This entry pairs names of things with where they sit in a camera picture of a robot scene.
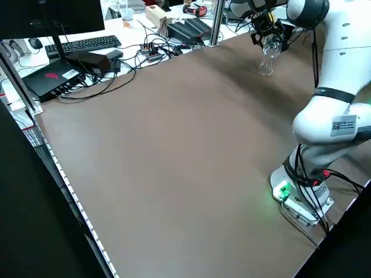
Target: metal pole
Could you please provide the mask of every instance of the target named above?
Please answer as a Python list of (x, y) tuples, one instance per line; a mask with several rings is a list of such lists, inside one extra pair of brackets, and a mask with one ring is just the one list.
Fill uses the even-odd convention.
[(223, 18), (223, 10), (224, 10), (224, 3), (225, 0), (216, 0), (214, 5), (214, 21), (213, 21), (213, 28), (211, 30), (211, 37), (210, 37), (210, 46), (215, 46), (218, 44), (218, 37), (219, 37), (219, 30), (221, 19)]
[(23, 83), (13, 63), (11, 62), (4, 48), (1, 45), (0, 45), (0, 67), (4, 70), (5, 75), (9, 78), (10, 82), (16, 89), (18, 95), (20, 96), (21, 100), (23, 101), (24, 105), (27, 107), (29, 112), (31, 114), (39, 112), (39, 108), (37, 107), (34, 99), (28, 92), (27, 87)]

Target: red logo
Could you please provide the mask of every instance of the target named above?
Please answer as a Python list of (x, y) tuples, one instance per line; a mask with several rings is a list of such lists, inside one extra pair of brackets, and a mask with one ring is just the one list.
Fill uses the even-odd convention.
[(46, 74), (45, 77), (50, 78), (50, 79), (56, 79), (56, 80), (59, 79), (58, 74), (55, 74), (55, 73)]

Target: tabletop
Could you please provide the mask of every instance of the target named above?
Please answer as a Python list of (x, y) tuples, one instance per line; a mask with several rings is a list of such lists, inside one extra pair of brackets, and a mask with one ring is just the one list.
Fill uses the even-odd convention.
[[(141, 69), (105, 96), (44, 105), (37, 121), (121, 277), (292, 277), (308, 258), (314, 247), (269, 185), (313, 91), (300, 49), (260, 76), (262, 53), (242, 35)], [(335, 166), (366, 181), (352, 161)], [(355, 195), (328, 185), (339, 217)]]

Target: cup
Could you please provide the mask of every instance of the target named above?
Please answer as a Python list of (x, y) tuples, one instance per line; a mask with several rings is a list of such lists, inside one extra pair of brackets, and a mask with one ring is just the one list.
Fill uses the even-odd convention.
[(133, 28), (134, 10), (131, 8), (120, 9), (122, 24), (124, 27)]

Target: keyboard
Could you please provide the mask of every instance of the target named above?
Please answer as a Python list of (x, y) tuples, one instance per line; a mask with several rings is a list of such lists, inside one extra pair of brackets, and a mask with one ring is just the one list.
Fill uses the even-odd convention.
[[(121, 43), (116, 36), (101, 36), (99, 38), (82, 39), (81, 41), (70, 43), (73, 49), (69, 43), (62, 43), (62, 48), (66, 56), (74, 50), (93, 51), (121, 46)], [(49, 59), (59, 58), (56, 45), (46, 45), (45, 50)]]

